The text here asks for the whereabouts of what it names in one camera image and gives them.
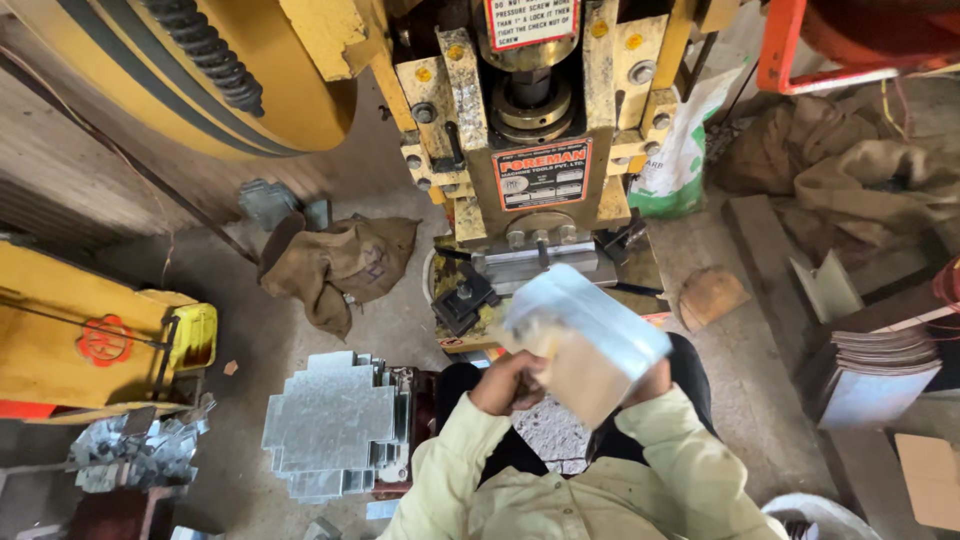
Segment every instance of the person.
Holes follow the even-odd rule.
[[[524,374],[543,358],[503,356],[482,376],[468,363],[444,369],[438,436],[414,452],[413,487],[380,538],[786,539],[744,493],[746,468],[713,430],[696,350],[670,340],[673,353],[593,434],[592,463],[571,479],[549,472],[509,418],[537,399],[523,392]]]

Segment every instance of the concrete floor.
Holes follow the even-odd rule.
[[[270,454],[260,450],[268,396],[280,393],[283,382],[305,367],[307,355],[354,350],[386,358],[389,365],[439,370],[448,364],[434,341],[434,317],[420,290],[430,239],[447,230],[442,209],[431,205],[423,193],[408,189],[334,206],[335,219],[354,212],[368,217],[420,218],[423,222],[406,275],[388,295],[364,305],[362,313],[359,309],[353,312],[353,329],[346,342],[310,326],[299,301],[273,298],[260,289],[255,268],[211,233],[197,229],[177,234],[167,287],[214,304],[221,316],[217,362],[207,373],[208,389],[218,404],[210,415],[212,429],[201,437],[193,460],[200,473],[179,515],[186,524],[226,531],[231,540],[299,540],[318,516],[339,528],[347,540],[372,538],[386,526],[386,520],[365,521],[365,503],[370,500],[365,496],[322,506],[297,504],[288,497],[284,483],[270,473]],[[685,226],[683,220],[676,223],[674,227]],[[234,224],[228,231],[257,247],[266,237],[249,223]],[[166,238],[150,238],[110,249],[102,258],[125,272],[159,282],[166,245]],[[667,325],[670,330],[681,330],[676,321]],[[700,332],[693,341],[715,380],[714,423],[748,470],[757,474],[748,483],[748,493],[760,504],[805,487],[832,495],[825,467],[815,462],[816,448],[784,453],[777,447],[782,443],[771,440],[773,433],[792,429],[789,423],[796,411],[787,414],[782,408],[766,405],[758,411],[751,403],[758,396],[764,404],[775,403],[779,397],[770,388],[777,386],[762,379],[785,377],[785,372],[759,370],[756,377],[760,380],[750,384],[759,393],[742,391],[744,359],[735,353],[736,344],[724,341],[725,327],[718,328],[720,335]],[[223,366],[231,360],[237,361],[239,370],[228,377]],[[777,361],[771,356],[760,359],[771,360]],[[717,387],[727,383],[732,384],[729,391]],[[559,405],[543,404],[528,415],[515,419],[524,436],[544,458],[562,460],[563,467],[575,471],[587,434],[578,430]],[[792,458],[797,455],[804,456],[804,461]]]

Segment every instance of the metal scrap pile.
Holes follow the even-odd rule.
[[[301,504],[373,489],[375,479],[407,479],[409,392],[384,360],[353,351],[312,355],[271,396],[263,449]]]
[[[70,445],[69,459],[79,467],[76,485],[103,493],[121,486],[146,490],[190,483],[197,475],[190,466],[197,437],[209,430],[206,414],[215,405],[205,394],[199,410],[154,420],[148,428],[145,423],[146,431],[134,434],[125,428],[136,412],[94,422]]]

